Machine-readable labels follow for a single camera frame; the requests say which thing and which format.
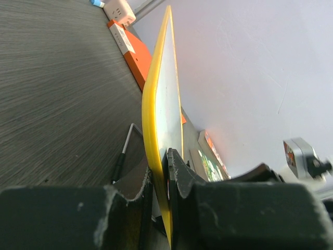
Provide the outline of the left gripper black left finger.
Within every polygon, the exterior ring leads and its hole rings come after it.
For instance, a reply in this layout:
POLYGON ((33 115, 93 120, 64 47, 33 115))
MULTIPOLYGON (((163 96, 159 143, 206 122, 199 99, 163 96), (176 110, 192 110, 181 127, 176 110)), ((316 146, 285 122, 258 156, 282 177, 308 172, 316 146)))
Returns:
POLYGON ((104 187, 105 215, 98 222, 99 249, 147 249, 153 183, 149 167, 136 167, 104 187))

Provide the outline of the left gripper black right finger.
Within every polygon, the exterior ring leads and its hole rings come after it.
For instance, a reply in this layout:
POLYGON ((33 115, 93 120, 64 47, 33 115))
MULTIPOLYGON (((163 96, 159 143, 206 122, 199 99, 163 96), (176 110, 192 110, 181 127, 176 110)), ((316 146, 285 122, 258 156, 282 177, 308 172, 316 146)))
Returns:
POLYGON ((195 249, 198 245, 199 212, 196 186, 205 180, 191 170, 176 149, 168 149, 168 193, 171 249, 195 249))

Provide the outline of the yellow framed whiteboard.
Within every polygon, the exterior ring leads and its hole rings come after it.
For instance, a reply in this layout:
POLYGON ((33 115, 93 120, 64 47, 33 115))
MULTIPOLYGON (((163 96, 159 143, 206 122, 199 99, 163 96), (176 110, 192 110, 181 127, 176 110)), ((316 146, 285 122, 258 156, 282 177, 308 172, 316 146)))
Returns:
POLYGON ((142 97, 145 153, 168 243, 172 244, 168 150, 184 151, 172 10, 166 7, 142 97))

